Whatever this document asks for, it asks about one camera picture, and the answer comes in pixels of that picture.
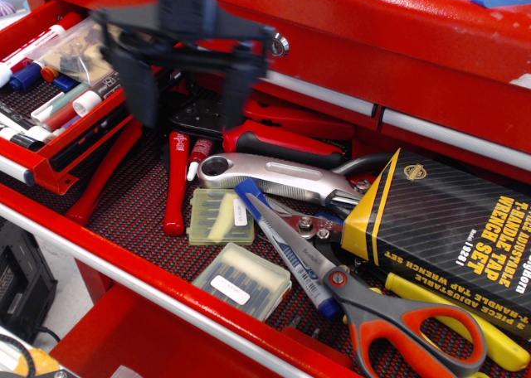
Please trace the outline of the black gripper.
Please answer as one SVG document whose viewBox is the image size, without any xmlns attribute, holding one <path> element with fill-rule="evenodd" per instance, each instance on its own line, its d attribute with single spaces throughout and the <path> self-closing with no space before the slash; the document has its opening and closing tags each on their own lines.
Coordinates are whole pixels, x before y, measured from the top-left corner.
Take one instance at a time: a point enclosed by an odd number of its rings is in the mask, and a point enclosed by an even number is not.
<svg viewBox="0 0 531 378">
<path fill-rule="evenodd" d="M 137 7 L 102 8 L 93 18 L 102 29 L 103 57 L 118 71 L 129 112 L 141 124 L 158 124 L 158 86 L 151 65 L 227 73 L 222 94 L 225 130 L 241 125 L 251 87 L 266 75 L 264 47 L 272 27 L 238 17 L 216 0 L 157 0 Z M 176 43 L 235 41 L 232 52 L 190 51 Z"/>
</svg>

